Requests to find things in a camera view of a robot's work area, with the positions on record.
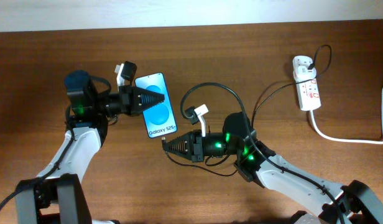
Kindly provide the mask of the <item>white power strip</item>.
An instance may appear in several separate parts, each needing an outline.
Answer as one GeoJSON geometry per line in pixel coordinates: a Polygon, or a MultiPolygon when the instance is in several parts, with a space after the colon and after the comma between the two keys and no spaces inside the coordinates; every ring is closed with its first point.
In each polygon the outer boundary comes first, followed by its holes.
{"type": "MultiPolygon", "coordinates": [[[[293,70],[297,65],[309,66],[313,63],[312,58],[298,55],[292,60],[293,70]]],[[[299,107],[302,111],[313,111],[321,106],[320,95],[316,78],[304,82],[296,82],[299,107]]]]}

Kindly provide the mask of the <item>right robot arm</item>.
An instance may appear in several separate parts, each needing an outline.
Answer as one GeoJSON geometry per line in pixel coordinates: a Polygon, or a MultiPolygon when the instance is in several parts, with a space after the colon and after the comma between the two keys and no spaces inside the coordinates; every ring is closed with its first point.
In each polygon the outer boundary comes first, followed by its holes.
{"type": "Polygon", "coordinates": [[[235,155],[233,165],[246,182],[286,195],[322,223],[383,223],[383,203],[366,184],[331,182],[291,165],[256,138],[242,113],[228,115],[220,133],[196,129],[171,141],[163,139],[162,147],[192,166],[207,157],[235,155]]]}

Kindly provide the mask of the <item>blue smartphone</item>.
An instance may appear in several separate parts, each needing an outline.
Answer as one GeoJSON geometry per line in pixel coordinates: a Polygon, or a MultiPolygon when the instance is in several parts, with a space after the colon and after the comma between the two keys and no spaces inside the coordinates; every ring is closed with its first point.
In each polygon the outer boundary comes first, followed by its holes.
{"type": "Polygon", "coordinates": [[[136,87],[164,95],[164,101],[143,112],[147,135],[157,138],[177,131],[172,105],[163,73],[136,78],[136,87]]]}

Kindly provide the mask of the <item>white usb charger adapter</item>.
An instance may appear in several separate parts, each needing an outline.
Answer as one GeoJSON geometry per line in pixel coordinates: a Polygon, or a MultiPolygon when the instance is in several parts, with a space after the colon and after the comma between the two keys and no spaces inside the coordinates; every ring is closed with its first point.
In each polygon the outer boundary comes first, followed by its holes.
{"type": "Polygon", "coordinates": [[[297,83],[314,79],[316,77],[316,69],[309,70],[307,66],[297,65],[294,68],[293,77],[297,83]]]}

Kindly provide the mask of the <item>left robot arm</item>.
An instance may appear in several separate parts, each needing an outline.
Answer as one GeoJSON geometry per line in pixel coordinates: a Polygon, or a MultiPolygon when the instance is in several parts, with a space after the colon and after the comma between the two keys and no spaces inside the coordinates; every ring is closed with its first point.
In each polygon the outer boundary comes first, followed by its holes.
{"type": "Polygon", "coordinates": [[[109,119],[119,114],[137,116],[165,99],[163,94],[131,84],[119,86],[117,93],[110,90],[100,93],[94,81],[106,82],[83,70],[65,77],[70,100],[65,112],[65,139],[36,178],[18,183],[19,223],[95,223],[81,181],[106,139],[109,119]]]}

